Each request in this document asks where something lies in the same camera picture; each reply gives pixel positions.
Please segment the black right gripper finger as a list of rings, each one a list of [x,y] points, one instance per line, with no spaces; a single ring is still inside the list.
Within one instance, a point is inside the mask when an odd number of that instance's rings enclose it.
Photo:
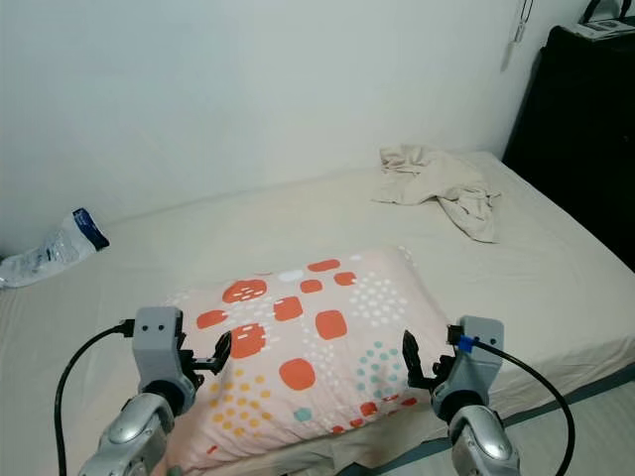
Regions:
[[[407,385],[409,387],[426,387],[428,384],[423,373],[421,358],[419,358],[419,345],[416,335],[412,331],[403,332],[401,341],[401,357],[407,367]]]

